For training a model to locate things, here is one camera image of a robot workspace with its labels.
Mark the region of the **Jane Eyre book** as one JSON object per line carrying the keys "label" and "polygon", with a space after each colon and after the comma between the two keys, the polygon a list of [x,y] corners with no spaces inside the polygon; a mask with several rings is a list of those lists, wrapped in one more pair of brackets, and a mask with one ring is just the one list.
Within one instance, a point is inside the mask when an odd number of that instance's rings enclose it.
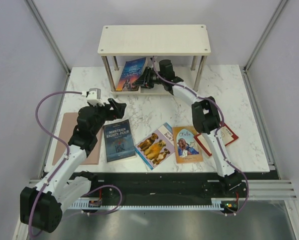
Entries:
{"label": "Jane Eyre book", "polygon": [[147,61],[146,57],[127,61],[115,90],[117,92],[139,91],[139,86],[134,86],[133,83],[143,74]]}

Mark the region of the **Nineteen Eighty-Four book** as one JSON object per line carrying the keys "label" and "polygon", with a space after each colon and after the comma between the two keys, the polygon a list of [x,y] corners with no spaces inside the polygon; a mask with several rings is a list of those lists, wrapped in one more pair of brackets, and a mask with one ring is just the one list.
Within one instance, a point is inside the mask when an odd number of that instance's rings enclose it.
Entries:
{"label": "Nineteen Eighty-Four book", "polygon": [[134,140],[128,119],[103,127],[107,163],[136,157]]}

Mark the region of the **red cream cover book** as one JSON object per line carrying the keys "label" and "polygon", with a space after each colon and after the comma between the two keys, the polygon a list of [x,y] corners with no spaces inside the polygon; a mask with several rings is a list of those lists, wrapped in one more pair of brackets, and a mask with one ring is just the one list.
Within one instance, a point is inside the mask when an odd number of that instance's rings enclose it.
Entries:
{"label": "red cream cover book", "polygon": [[[239,139],[239,137],[229,128],[229,126],[225,123],[224,126],[220,130],[221,138],[224,142],[224,145],[227,147],[231,143],[235,142]],[[202,134],[197,134],[194,136],[197,144],[200,148],[206,153],[206,155],[210,158],[212,156],[212,152],[208,146],[207,141],[202,136]]]}

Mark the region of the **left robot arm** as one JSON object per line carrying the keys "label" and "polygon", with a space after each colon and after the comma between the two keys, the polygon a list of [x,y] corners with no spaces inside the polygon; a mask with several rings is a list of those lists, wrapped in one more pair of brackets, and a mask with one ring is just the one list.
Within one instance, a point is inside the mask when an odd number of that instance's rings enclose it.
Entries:
{"label": "left robot arm", "polygon": [[20,221],[29,229],[37,228],[53,232],[62,220],[64,212],[80,197],[93,197],[99,192],[96,177],[89,172],[80,172],[73,180],[70,177],[93,151],[97,134],[106,121],[122,119],[126,103],[113,98],[108,103],[90,102],[78,111],[76,126],[65,151],[52,170],[34,187],[25,187],[20,193]]}

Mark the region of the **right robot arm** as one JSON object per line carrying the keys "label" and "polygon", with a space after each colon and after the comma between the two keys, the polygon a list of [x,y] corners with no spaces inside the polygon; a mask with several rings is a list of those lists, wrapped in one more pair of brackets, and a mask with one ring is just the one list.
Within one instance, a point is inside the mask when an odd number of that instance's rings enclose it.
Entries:
{"label": "right robot arm", "polygon": [[161,60],[159,69],[160,71],[157,71],[154,64],[152,67],[145,67],[143,74],[132,84],[147,89],[162,85],[165,91],[191,107],[193,127],[206,140],[215,161],[220,181],[219,193],[224,197],[230,197],[242,182],[239,177],[240,171],[231,163],[221,136],[221,128],[225,121],[220,107],[212,96],[200,96],[189,88],[183,79],[176,76],[170,60]]}

